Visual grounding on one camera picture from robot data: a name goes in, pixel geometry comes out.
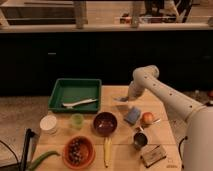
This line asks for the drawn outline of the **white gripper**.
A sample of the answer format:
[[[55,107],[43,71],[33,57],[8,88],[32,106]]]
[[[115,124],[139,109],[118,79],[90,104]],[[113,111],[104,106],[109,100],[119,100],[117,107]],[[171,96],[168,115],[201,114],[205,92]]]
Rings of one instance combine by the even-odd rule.
[[[143,93],[143,89],[140,86],[131,84],[128,89],[128,100],[133,101],[139,98]]]

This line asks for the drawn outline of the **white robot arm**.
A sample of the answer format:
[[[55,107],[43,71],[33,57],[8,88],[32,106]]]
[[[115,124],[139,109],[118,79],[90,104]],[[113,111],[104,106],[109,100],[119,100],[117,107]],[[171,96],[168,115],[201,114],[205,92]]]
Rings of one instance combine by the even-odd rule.
[[[158,80],[155,65],[133,71],[128,100],[136,100],[145,89],[172,107],[187,123],[182,171],[213,171],[213,106],[206,106]]]

